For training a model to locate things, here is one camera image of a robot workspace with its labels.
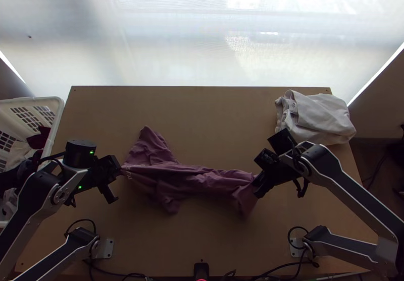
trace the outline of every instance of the white cloth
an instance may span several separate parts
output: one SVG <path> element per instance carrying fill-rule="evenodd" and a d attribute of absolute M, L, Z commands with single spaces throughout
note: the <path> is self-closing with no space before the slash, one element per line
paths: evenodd
<path fill-rule="evenodd" d="M 17 211 L 18 196 L 16 188 L 6 190 L 3 196 L 3 203 L 1 205 L 2 220 L 10 220 L 14 213 Z"/>
<path fill-rule="evenodd" d="M 346 103 L 333 95 L 305 96 L 288 90 L 275 101 L 275 106 L 278 118 L 275 132 L 286 128 L 297 142 L 346 143 L 356 134 Z"/>
<path fill-rule="evenodd" d="M 12 170 L 24 160 L 32 157 L 35 152 L 36 150 L 32 149 L 28 142 L 15 141 L 7 158 L 5 172 Z"/>

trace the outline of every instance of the white laundry basket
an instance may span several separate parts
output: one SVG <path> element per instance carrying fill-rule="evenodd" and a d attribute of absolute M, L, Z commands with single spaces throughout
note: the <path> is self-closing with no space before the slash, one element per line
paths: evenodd
<path fill-rule="evenodd" d="M 28 137 L 40 134 L 38 126 L 51 128 L 42 157 L 51 155 L 63 107 L 64 102 L 59 97 L 0 100 L 0 173 L 4 172 L 14 142 L 25 141 Z M 6 224 L 7 221 L 0 212 L 0 228 Z"/>

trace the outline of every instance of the purple garment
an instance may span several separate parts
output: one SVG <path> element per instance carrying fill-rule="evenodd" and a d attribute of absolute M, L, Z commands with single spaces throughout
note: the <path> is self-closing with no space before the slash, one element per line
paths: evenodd
<path fill-rule="evenodd" d="M 181 164 L 164 138 L 149 127 L 140 131 L 122 169 L 128 179 L 171 214 L 179 211 L 182 200 L 195 194 L 229 200 L 243 217 L 251 213 L 258 200 L 253 194 L 252 173 Z"/>

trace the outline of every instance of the wooden table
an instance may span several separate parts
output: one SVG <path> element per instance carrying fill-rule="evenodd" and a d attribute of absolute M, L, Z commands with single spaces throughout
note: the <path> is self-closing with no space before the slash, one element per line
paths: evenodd
<path fill-rule="evenodd" d="M 64 150 L 70 138 L 97 143 L 96 154 L 114 154 L 120 163 L 148 125 L 167 140 L 177 159 L 186 164 L 258 173 L 255 156 L 269 147 L 274 133 L 274 100 L 289 88 L 256 87 L 72 87 L 59 125 L 53 153 Z M 330 93 L 328 88 L 293 88 L 303 94 Z M 360 181 L 348 144 L 330 149 L 345 171 Z M 114 255 L 97 265 L 104 269 L 151 276 L 191 276 L 193 264 L 210 265 L 211 275 L 237 268 L 237 275 L 260 274 L 296 261 L 286 240 L 293 226 L 309 230 L 325 225 L 333 233 L 376 242 L 376 235 L 325 188 L 310 185 L 297 198 L 293 183 L 275 187 L 260 199 L 247 220 L 220 203 L 191 198 L 178 214 L 167 215 L 136 192 L 124 177 L 111 185 L 119 201 L 108 205 L 93 189 L 76 196 L 77 208 L 62 207 L 42 223 L 21 255 L 22 271 L 64 242 L 67 226 L 91 218 L 103 237 L 115 238 Z M 365 271 L 326 257 L 320 268 L 303 274 Z M 289 267 L 281 274 L 294 274 Z M 85 275 L 81 262 L 66 274 Z"/>

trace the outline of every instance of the metal bracket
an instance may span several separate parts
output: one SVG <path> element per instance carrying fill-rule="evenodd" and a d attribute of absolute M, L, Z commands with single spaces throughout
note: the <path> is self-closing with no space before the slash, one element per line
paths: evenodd
<path fill-rule="evenodd" d="M 92 256 L 92 259 L 109 259 L 112 257 L 112 251 L 114 249 L 114 239 L 106 238 L 100 241 L 97 248 L 97 253 Z"/>
<path fill-rule="evenodd" d="M 301 240 L 301 238 L 290 238 L 290 243 L 293 244 L 294 246 L 297 246 L 297 247 L 303 247 L 303 246 L 305 246 L 305 245 L 303 244 L 303 241 Z M 296 258 L 300 258 L 300 257 L 301 257 L 301 254 L 303 253 L 303 249 L 300 250 L 300 249 L 294 248 L 294 247 L 291 246 L 290 244 L 289 244 L 289 247 L 290 247 L 290 255 L 291 255 L 292 257 L 296 257 Z"/>

